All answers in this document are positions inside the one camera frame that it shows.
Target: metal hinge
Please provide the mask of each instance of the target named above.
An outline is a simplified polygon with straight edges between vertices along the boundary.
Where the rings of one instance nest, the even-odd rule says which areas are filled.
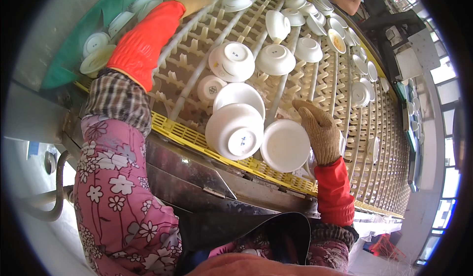
[[[213,196],[216,196],[217,198],[220,198],[220,199],[225,199],[225,195],[209,188],[209,187],[203,187],[202,190],[210,195],[213,195]]]

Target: red sleeve cover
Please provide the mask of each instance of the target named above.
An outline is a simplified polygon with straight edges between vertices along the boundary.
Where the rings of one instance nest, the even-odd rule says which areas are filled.
[[[161,48],[179,26],[186,8],[177,1],[166,1],[126,33],[118,42],[107,67],[131,76],[146,91],[152,88],[151,76]]]
[[[341,227],[353,223],[355,197],[350,195],[350,182],[343,158],[330,166],[317,166],[314,169],[318,180],[318,212],[323,223]]]

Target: hand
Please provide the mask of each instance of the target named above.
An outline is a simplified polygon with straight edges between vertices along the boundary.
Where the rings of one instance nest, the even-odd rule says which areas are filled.
[[[180,2],[186,8],[186,12],[181,18],[191,15],[194,12],[204,8],[212,2],[212,0],[174,0]]]
[[[340,158],[340,131],[334,119],[313,103],[293,100],[292,106],[302,118],[318,165],[331,165]]]

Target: pink floral clothing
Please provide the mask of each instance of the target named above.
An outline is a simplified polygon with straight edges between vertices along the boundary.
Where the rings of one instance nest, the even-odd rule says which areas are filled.
[[[107,109],[98,103],[112,102],[106,98],[113,96],[109,91],[113,80],[121,81],[123,88],[134,84],[115,72],[96,79],[91,87],[96,90],[96,98],[88,99],[89,115],[81,123],[85,143],[73,200],[84,254],[98,275],[172,275],[182,253],[179,218],[172,207],[150,192],[145,163],[146,117],[135,117],[133,111],[128,111],[124,119],[119,108],[100,115]],[[144,92],[136,92],[143,91],[134,88],[130,93],[134,100],[142,99],[138,106],[146,105]],[[321,225],[318,232],[322,235],[313,237],[310,245],[309,264],[346,271],[353,235],[347,241],[349,231]],[[271,259],[270,244],[262,230],[212,250],[209,257],[229,252]]]

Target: plastic dish rack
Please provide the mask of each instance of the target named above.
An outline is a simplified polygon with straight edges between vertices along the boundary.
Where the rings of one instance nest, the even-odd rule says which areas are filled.
[[[235,13],[225,13],[221,1],[214,0],[212,5],[185,18],[162,48],[154,74],[156,84],[149,93],[152,129],[226,165],[299,193],[316,196],[316,184],[306,175],[276,172],[254,157],[231,161],[207,146],[204,132],[212,107],[208,102],[199,101],[196,87],[200,78],[212,74],[207,63],[210,50],[227,41],[238,41],[248,46],[256,57],[261,48],[273,43],[266,32],[266,12],[280,11],[285,0],[251,0],[251,7]],[[326,37],[315,36],[307,25],[291,29],[281,44],[294,51],[299,37],[311,36],[320,42],[324,55],[316,64],[298,60],[287,76],[268,76],[255,71],[246,81],[263,98],[267,108],[265,124],[275,118],[300,123],[292,100],[313,98],[320,108],[334,115],[336,124],[346,136],[344,159],[351,194],[356,197],[355,208],[402,218],[409,198],[409,150],[393,102],[375,82],[374,102],[367,107],[352,104],[347,108],[348,101],[351,102],[350,85],[359,81],[353,70],[348,82],[347,54],[335,54],[328,47]],[[91,79],[81,78],[75,84],[88,91],[90,83]],[[368,160],[366,148],[368,140],[376,136],[381,141],[378,162],[373,164]]]

